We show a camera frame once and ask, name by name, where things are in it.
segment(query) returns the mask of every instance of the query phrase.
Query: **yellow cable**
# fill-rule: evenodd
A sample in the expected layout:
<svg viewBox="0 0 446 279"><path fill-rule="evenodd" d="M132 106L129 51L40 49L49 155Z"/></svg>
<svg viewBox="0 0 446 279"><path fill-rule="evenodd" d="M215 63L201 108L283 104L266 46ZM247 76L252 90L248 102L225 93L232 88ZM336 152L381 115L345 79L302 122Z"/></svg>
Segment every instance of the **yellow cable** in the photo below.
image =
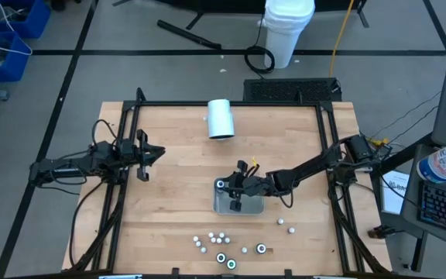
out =
<svg viewBox="0 0 446 279"><path fill-rule="evenodd" d="M338 45L340 44L341 35L344 32L345 25L347 24L348 16L350 15L350 11L352 10L352 6L354 5L354 0L350 0L350 5L348 5L347 13L344 17L344 22L341 24L340 33L338 34L337 43L334 45L333 54L331 55L331 63L330 63L330 74L328 75L331 78L333 74L333 64L335 63L335 54L337 53Z"/></svg>

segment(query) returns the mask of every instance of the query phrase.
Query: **gray floor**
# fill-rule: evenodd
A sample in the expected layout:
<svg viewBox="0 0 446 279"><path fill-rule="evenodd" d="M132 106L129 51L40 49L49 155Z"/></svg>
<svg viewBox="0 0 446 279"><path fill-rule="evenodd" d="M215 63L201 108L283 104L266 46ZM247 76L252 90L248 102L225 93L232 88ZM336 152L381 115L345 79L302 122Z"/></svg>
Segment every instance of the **gray floor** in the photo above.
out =
<svg viewBox="0 0 446 279"><path fill-rule="evenodd" d="M100 1L85 40L85 50L203 49L156 27L157 19L185 26L193 12L151 1L134 0L112 7ZM446 32L446 1L432 0ZM28 40L35 50L73 50L91 0L69 2L67 11L53 12L43 37ZM318 13L302 34L297 49L330 50L338 35L343 12ZM350 16L341 50L444 50L424 4L420 0L370 0L365 6L370 28ZM205 15L193 32L242 49L256 39L256 15ZM71 56L33 56L23 79L0 84L11 93L0 102L0 254L26 186L28 166L35 160ZM319 78L328 76L330 57L295 56L288 68L267 78ZM381 126L441 90L446 56L369 57L339 56L334 75L353 102L361 130L372 135ZM81 150L90 142L90 128L103 101L134 98L140 86L149 100L241 100L243 81L258 78L242 56L81 56L63 100L48 157ZM437 98L379 136L393 138L437 104ZM408 145L431 131L430 115L397 142ZM57 272L63 262L71 216L77 198L38 190L6 276ZM415 239L405 233L387 240L393 269L412 257ZM446 277L446 243L430 237L420 275Z"/></svg>

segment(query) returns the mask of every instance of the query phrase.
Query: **wooden table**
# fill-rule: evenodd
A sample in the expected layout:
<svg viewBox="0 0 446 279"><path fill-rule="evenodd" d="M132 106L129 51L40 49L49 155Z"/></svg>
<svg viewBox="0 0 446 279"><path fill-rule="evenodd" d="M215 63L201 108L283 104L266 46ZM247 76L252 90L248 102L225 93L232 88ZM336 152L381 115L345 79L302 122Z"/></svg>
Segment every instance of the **wooden table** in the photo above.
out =
<svg viewBox="0 0 446 279"><path fill-rule="evenodd" d="M118 123L121 107L120 102L103 103L100 118ZM257 175L263 176L267 171L295 167L321 152L313 108L233 107L232 111L236 136L217 141L208 139L203 120L206 107L140 109L139 128L149 135L149 143L166 147L166 154L148 169L150 182L141 182L136 171L130 172L115 273L169 274L173 267L179 267L181 274L227 274L230 270L215 260L216 253L223 252L237 260L238 266L232 271L235 274L282 275L284 269L292 269L294 275L342 274L325 173L300 183L294 191L292 209L285 208L278 198L265 198L261 215L213 212L214 179L231 174L237 160L250 164L255 157L261 165ZM334 113L340 138L359 132L352 103L334 103ZM326 114L324 122L330 137ZM103 125L98 126L96 137L98 141L113 140ZM367 174L358 174L358 180L371 187ZM81 198L97 183L97 179L90 179L81 190ZM105 189L98 189L80 210L75 259L96 236ZM351 196L359 235L380 263L391 270L385 240L370 239L366 233L380 225L373 193L352 186ZM278 218L285 223L278 226ZM289 227L296 232L287 233ZM209 232L224 232L232 243L210 243ZM202 239L208 248L206 254L194 245L194 236ZM351 270L355 270L352 243L346 239ZM257 243L266 244L266 254L253 252ZM243 246L248 248L247 254L241 253ZM106 240L102 267L108 247ZM66 267L67 257L63 263Z"/></svg>

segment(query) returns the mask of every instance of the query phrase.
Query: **bucket lid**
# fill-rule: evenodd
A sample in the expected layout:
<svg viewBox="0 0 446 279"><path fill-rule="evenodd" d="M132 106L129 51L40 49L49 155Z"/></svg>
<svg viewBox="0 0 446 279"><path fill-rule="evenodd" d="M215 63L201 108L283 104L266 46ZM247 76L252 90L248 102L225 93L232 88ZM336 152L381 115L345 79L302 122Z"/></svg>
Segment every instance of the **bucket lid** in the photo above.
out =
<svg viewBox="0 0 446 279"><path fill-rule="evenodd" d="M314 9L314 0L266 0L266 10L275 17L303 18Z"/></svg>

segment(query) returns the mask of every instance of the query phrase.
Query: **blue bin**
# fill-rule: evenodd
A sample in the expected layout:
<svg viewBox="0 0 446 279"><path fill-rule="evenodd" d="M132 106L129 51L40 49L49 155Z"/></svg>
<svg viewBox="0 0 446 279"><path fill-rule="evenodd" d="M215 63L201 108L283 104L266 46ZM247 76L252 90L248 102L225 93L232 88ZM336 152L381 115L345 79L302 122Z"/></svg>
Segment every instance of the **blue bin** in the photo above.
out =
<svg viewBox="0 0 446 279"><path fill-rule="evenodd" d="M14 10L28 8L29 16L24 22L9 22L15 32L22 38L39 38L50 18L50 8L44 4L43 0L0 0L1 5L8 4ZM6 22L0 22L0 32L11 31Z"/></svg>
<svg viewBox="0 0 446 279"><path fill-rule="evenodd" d="M0 40L10 42L11 50L18 50L23 53L29 52L29 48L14 32L0 33ZM0 82L21 80L28 59L29 56L27 55L8 52L5 62L0 66Z"/></svg>

